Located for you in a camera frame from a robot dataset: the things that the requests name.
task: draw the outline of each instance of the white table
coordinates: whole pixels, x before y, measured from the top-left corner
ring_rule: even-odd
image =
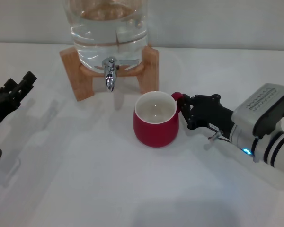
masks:
[[[142,145],[136,79],[119,78],[113,94],[99,79],[77,103],[59,57],[67,47],[0,43],[0,87],[38,77],[0,125],[0,227],[284,227],[283,173],[223,141],[206,150],[211,132],[183,123],[172,145]],[[218,93],[235,109],[265,82],[284,85],[284,52],[158,50],[170,94]]]

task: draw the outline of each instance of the wooden stand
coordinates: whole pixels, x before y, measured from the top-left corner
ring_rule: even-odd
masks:
[[[72,47],[60,52],[66,73],[71,83],[77,101],[93,96],[93,78],[104,77],[104,73],[97,73],[82,65],[77,50]],[[146,46],[142,50],[142,62],[137,67],[125,70],[128,66],[121,66],[118,77],[137,77],[142,94],[159,89],[159,52]]]

